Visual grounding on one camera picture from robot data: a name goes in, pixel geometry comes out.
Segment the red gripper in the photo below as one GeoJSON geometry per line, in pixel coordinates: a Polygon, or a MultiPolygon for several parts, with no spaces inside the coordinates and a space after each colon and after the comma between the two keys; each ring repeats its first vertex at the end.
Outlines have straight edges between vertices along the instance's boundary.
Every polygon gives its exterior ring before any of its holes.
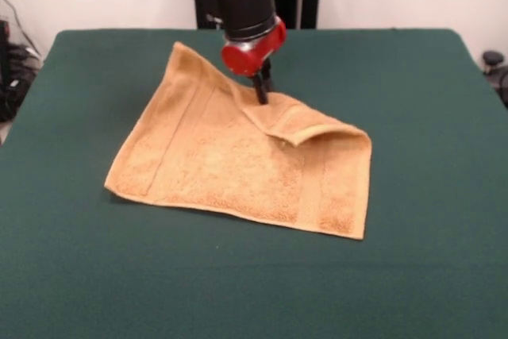
{"type": "Polygon", "coordinates": [[[271,79],[272,53],[278,51],[287,38],[286,26],[280,17],[275,18],[275,27],[254,40],[234,42],[225,40],[221,58],[225,66],[235,75],[253,76],[253,86],[260,105],[268,104],[268,92],[273,91],[271,79]]]}

